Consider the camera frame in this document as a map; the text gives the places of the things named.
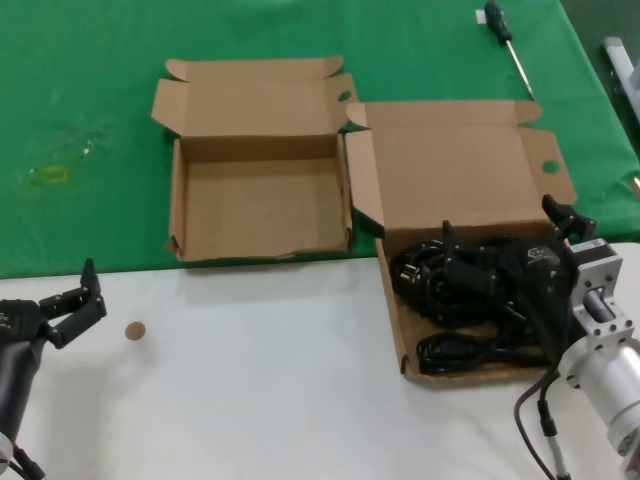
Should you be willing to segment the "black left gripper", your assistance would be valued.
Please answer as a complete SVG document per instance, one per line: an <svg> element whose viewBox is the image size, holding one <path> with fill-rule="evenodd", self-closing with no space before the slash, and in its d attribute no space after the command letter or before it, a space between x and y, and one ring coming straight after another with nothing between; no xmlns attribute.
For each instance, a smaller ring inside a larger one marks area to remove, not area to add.
<svg viewBox="0 0 640 480"><path fill-rule="evenodd" d="M1 433L17 436L47 340L62 349L107 315L94 261L80 286L39 302L1 301Z"/></svg>

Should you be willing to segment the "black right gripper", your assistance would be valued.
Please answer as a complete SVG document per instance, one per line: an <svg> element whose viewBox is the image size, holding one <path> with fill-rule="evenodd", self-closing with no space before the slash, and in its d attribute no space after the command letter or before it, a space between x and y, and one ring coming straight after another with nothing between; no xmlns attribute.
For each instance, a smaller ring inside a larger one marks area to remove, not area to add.
<svg viewBox="0 0 640 480"><path fill-rule="evenodd" d="M483 296L504 296L506 284L498 272L499 256L500 271L513 289L516 306L531 322L550 361L557 363L568 348L573 330L570 296L576 270L565 243L592 240L595 221L579 214L572 205L559 203L551 194L542 197L542 209L557 240L517 240L505 246L506 237L497 236L464 246L445 220L443 272L453 287Z"/></svg>

